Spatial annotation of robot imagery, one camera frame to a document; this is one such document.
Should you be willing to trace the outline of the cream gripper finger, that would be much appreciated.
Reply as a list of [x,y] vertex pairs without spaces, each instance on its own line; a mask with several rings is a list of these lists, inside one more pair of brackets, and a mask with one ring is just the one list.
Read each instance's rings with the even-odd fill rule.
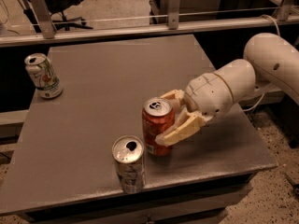
[[206,119],[200,111],[189,112],[184,107],[175,123],[163,133],[158,134],[155,137],[155,142],[164,147],[173,146],[194,135],[205,125]]
[[168,100],[171,103],[176,113],[179,113],[184,106],[184,91],[182,90],[171,90],[163,94],[162,98]]

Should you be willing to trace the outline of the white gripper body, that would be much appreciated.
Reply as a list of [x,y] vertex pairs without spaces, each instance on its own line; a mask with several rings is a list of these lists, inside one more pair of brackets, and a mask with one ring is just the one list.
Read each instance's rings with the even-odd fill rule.
[[190,112],[199,111],[206,121],[230,111],[233,96],[223,79],[214,73],[204,73],[191,80],[183,98]]

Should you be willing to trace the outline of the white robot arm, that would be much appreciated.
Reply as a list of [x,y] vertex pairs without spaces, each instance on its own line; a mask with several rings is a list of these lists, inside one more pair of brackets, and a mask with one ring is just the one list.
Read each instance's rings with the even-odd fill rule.
[[164,95],[178,117],[155,142],[173,146],[229,112],[234,104],[261,97],[274,87],[299,104],[299,51],[279,35],[257,34],[247,42],[241,59],[194,78],[183,91]]

